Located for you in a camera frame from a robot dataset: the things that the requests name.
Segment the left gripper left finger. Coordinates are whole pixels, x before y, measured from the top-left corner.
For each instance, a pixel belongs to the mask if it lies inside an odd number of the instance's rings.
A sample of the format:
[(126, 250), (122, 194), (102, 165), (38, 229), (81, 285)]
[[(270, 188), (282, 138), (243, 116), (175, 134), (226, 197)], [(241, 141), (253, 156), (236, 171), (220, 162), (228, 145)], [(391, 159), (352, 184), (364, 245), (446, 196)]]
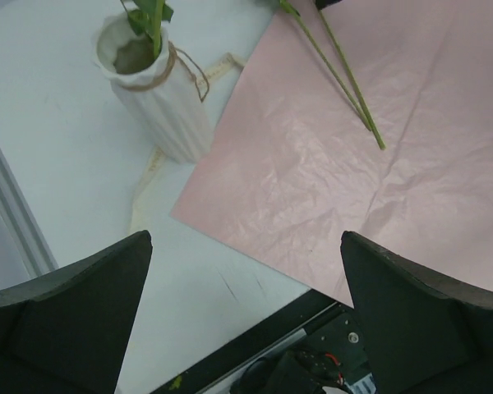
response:
[(152, 256), (138, 231), (0, 291), (0, 393), (113, 393)]

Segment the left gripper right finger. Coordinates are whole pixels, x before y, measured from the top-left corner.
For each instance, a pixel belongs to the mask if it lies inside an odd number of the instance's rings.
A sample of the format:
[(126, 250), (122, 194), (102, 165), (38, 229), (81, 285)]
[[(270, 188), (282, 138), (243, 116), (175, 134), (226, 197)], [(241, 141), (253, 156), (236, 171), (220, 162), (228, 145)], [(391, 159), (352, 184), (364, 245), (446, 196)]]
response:
[(340, 251), (379, 393), (493, 393), (493, 291), (354, 231)]

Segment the pink rose stem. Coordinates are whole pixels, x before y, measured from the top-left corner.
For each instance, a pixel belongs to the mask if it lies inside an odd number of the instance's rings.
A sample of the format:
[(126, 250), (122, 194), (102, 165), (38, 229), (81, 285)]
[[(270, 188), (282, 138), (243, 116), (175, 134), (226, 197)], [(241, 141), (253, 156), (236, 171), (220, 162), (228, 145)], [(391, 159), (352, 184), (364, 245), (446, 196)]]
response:
[(352, 96), (350, 93), (349, 89), (347, 86), (344, 84), (342, 81), (340, 75), (338, 72), (334, 69), (334, 66), (332, 63), (329, 61), (329, 59), (325, 56), (324, 52), (320, 48), (320, 45), (317, 43), (316, 39), (312, 36), (311, 31), (309, 28), (305, 25), (303, 22), (302, 17), (300, 16), (299, 12), (297, 9), (289, 2), (289, 1), (284, 1), (284, 0), (278, 0), (277, 4), (279, 7), (287, 13), (299, 26), (300, 30), (302, 33), (306, 36), (308, 39), (309, 43), (311, 46), (314, 48), (316, 51), (317, 55), (321, 59), (321, 61), (325, 64), (327, 69), (329, 70), (330, 75), (334, 78), (336, 83), (338, 84), (339, 88), (343, 91), (343, 93), (346, 96), (346, 99), (350, 103), (352, 110), (358, 115), (360, 120), (362, 121), (363, 125), (369, 130), (372, 131), (371, 125), (368, 121), (367, 116), (364, 114), (364, 112), (360, 109), (359, 104), (357, 103), (356, 99)]
[(338, 1), (321, 1), (321, 0), (315, 0), (314, 1), (316, 9), (319, 13), (320, 19), (322, 21), (323, 26), (326, 29), (326, 32), (334, 45), (334, 48), (339, 56), (339, 60), (343, 66), (343, 69), (345, 70), (345, 73), (347, 74), (348, 81), (350, 85), (352, 86), (352, 89), (354, 90), (354, 93), (357, 98), (357, 110), (361, 113), (362, 115), (362, 120), (365, 123), (366, 127), (372, 132), (373, 136), (375, 136), (376, 142), (381, 150), (385, 150), (385, 142), (383, 141), (380, 132), (377, 129), (377, 126), (372, 118), (372, 115), (370, 113), (369, 108), (366, 105), (366, 101), (363, 98), (361, 89), (354, 77), (354, 74), (352, 73), (351, 67), (348, 65), (348, 61), (345, 57), (344, 51), (339, 44), (339, 41), (336, 39), (334, 36), (334, 32), (332, 31), (329, 22), (326, 20), (325, 15), (323, 13), (323, 10), (327, 8), (330, 5), (333, 5), (335, 3), (338, 3)]
[(163, 46), (162, 23), (172, 20), (174, 10), (165, 0), (121, 0), (121, 4), (132, 31), (147, 37), (157, 58)]

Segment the pink wrapping paper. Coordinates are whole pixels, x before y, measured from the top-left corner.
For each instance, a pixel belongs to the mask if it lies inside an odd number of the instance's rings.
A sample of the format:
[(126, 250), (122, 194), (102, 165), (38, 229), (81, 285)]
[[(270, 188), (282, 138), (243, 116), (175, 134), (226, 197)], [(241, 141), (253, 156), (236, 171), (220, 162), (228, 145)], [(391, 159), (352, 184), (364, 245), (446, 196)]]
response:
[(323, 17), (385, 149), (279, 12), (173, 216), (344, 302), (345, 231), (493, 291), (493, 1), (343, 1)]

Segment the white ribbed ceramic vase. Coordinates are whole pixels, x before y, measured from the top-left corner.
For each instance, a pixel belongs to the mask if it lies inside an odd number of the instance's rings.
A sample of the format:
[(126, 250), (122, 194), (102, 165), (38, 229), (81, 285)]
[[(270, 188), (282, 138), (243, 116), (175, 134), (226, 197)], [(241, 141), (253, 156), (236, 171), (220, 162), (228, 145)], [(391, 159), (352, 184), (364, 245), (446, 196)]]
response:
[(94, 64), (109, 81), (128, 112), (149, 133), (166, 156), (179, 163), (196, 163), (214, 140), (203, 102), (210, 89), (201, 88), (188, 64), (191, 58), (161, 29), (162, 48), (153, 58), (153, 45), (130, 27), (121, 12), (104, 19), (93, 38)]

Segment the cream ribbon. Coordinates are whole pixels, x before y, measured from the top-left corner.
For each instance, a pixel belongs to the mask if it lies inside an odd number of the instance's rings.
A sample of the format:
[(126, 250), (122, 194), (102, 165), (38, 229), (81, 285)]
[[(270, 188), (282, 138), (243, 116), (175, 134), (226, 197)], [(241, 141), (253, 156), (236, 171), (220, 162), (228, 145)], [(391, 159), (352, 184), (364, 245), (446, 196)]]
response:
[[(206, 87), (206, 93), (210, 91), (210, 86), (216, 83), (224, 75), (230, 72), (233, 68), (237, 68), (242, 72), (247, 64), (247, 59), (240, 57), (234, 53), (225, 53), (221, 58), (214, 62), (206, 69), (199, 70), (199, 75), (196, 77), (196, 88)], [(166, 156), (160, 148), (155, 148), (149, 157), (145, 170), (142, 172), (141, 178), (136, 186), (132, 204), (131, 218), (128, 226), (128, 234), (132, 234), (141, 229), (141, 196), (152, 182), (159, 169), (164, 165)]]

